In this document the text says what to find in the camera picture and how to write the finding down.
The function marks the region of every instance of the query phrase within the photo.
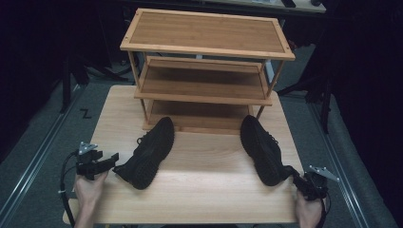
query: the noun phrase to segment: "person's right hand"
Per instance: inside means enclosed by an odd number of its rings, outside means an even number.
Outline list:
[[[301,228],[315,228],[322,215],[322,203],[320,199],[306,200],[300,191],[297,191],[296,214]]]

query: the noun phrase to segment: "bottom shelf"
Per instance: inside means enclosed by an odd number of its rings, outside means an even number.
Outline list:
[[[251,105],[151,100],[143,130],[152,129],[162,117],[169,116],[176,131],[237,135],[246,115],[253,115]]]

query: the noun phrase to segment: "background table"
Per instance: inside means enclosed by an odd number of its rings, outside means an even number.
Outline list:
[[[104,158],[119,152],[125,163],[137,147],[144,117],[136,86],[113,86],[91,143]],[[302,167],[277,93],[260,117],[276,138],[284,164]],[[295,222],[292,178],[275,187],[264,185],[239,135],[176,133],[173,148],[151,185],[137,190],[112,171],[105,183],[96,223],[270,223]],[[77,212],[77,200],[70,205]]]

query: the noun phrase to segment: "shelf top panel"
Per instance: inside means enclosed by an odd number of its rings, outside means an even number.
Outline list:
[[[121,50],[294,60],[276,18],[138,9]]]

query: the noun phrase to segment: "black shoe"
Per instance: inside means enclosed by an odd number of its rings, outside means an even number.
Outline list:
[[[291,166],[282,165],[278,142],[261,126],[253,116],[246,116],[240,127],[240,141],[253,159],[260,180],[275,186],[294,173]]]
[[[174,143],[174,124],[169,117],[160,119],[144,136],[137,140],[139,145],[133,156],[123,165],[116,166],[113,172],[143,190],[154,180],[160,163],[171,151]]]

